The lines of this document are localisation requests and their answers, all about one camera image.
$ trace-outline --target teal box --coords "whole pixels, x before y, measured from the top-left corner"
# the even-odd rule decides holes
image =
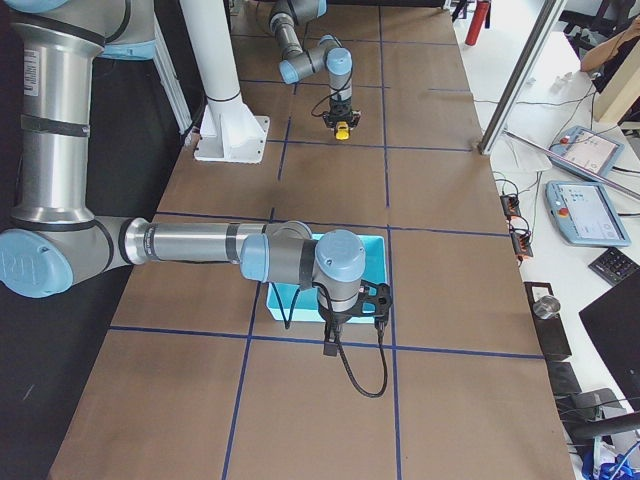
[[[318,240],[322,235],[313,235],[315,240]],[[371,283],[389,283],[387,281],[387,264],[385,262],[385,249],[384,238],[373,235],[358,235],[358,238],[362,240],[364,244],[364,250],[366,255],[366,262],[364,268],[363,278]],[[293,296],[298,289],[297,285],[290,285],[286,283],[276,283],[278,293],[282,299],[282,306],[284,313],[289,318],[289,311]],[[300,292],[298,300],[293,311],[294,322],[323,322],[324,320],[318,313],[318,292],[317,288],[311,288]],[[267,308],[273,315],[273,318],[282,321],[282,312],[278,305],[278,299],[273,286],[269,285],[269,291],[267,293]],[[373,317],[353,317],[349,322],[352,323],[373,323]]]

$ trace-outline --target light blue cap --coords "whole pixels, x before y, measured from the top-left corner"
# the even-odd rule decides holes
[[[279,68],[280,68],[280,75],[282,75],[282,79],[284,80],[284,83],[286,83],[287,85],[290,85],[292,83],[297,83],[300,81],[298,72],[293,67],[293,65],[291,65],[291,62],[289,60],[281,61]]]
[[[240,272],[249,280],[266,282],[269,275],[269,239],[266,235],[249,235],[240,251]]]
[[[43,13],[58,8],[69,0],[4,0],[9,7],[25,13]]]
[[[113,60],[151,60],[156,55],[156,41],[141,43],[109,44],[104,47],[102,58]]]
[[[316,245],[316,262],[329,278],[338,282],[360,280],[366,254],[362,240],[348,230],[333,230]]]
[[[327,0],[318,1],[318,17],[321,17],[327,13]]]
[[[327,54],[327,70],[334,75],[346,75],[352,66],[351,53],[346,48],[334,48]]]
[[[13,229],[0,233],[0,281],[25,297],[43,298],[69,289],[73,271],[49,240]]]

